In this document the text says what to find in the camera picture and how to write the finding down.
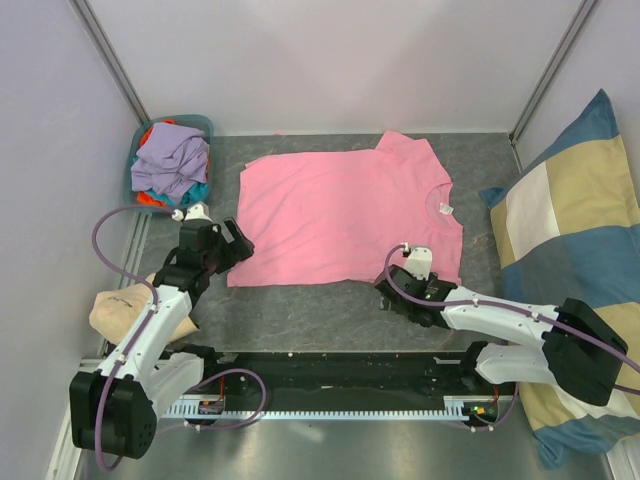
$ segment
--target tan bag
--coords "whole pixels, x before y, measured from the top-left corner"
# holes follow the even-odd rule
[[[154,276],[155,274],[149,275],[147,281],[153,281]],[[93,310],[89,314],[89,324],[104,338],[117,345],[137,320],[148,299],[149,289],[141,283],[122,290],[101,292],[96,295]],[[169,342],[197,331],[198,327],[186,317],[173,332]]]

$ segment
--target pink shirt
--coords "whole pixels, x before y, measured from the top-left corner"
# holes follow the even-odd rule
[[[441,211],[453,184],[427,140],[388,131],[375,150],[269,155],[240,183],[237,220],[255,253],[230,287],[373,282],[402,242],[429,247],[432,271],[460,283],[462,226]]]

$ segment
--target white wall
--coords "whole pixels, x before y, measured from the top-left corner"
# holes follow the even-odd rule
[[[509,131],[579,0],[89,0],[150,115]]]
[[[99,338],[87,315],[115,276],[91,228],[121,203],[136,128],[66,0],[0,2],[0,465],[43,478],[82,355]],[[130,218],[102,245],[122,258]]]
[[[600,2],[518,145],[523,164],[548,147],[600,88],[611,97],[640,196],[640,2]]]

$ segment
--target teal laundry basket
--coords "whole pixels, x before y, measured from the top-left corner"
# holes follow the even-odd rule
[[[136,130],[135,135],[131,139],[131,148],[129,149],[129,155],[127,156],[127,165],[124,172],[124,203],[127,205],[140,205],[136,200],[138,196],[138,192],[134,192],[131,189],[131,166],[133,165],[133,159],[136,156],[136,152],[140,148],[140,139],[146,133],[149,128],[154,123],[162,122],[163,120],[173,120],[176,122],[176,125],[182,125],[184,127],[192,127],[202,130],[204,132],[204,136],[202,137],[205,142],[209,144],[209,169],[207,173],[207,187],[205,189],[205,195],[203,200],[204,202],[209,201],[209,197],[211,195],[211,188],[213,185],[213,162],[212,158],[212,148],[213,148],[213,124],[211,120],[207,117],[203,117],[202,115],[173,115],[171,117],[160,117],[150,120],[138,128]],[[175,208],[187,208],[191,204],[182,204],[176,205]],[[150,210],[146,208],[140,208],[138,210],[140,213],[146,213],[147,215],[162,215],[163,212],[158,210]]]

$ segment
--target purple cloth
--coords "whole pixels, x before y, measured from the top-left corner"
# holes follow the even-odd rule
[[[131,188],[135,192],[153,190],[167,195],[179,205],[196,183],[207,183],[207,142],[197,128],[159,122],[147,142],[138,149],[131,166]]]

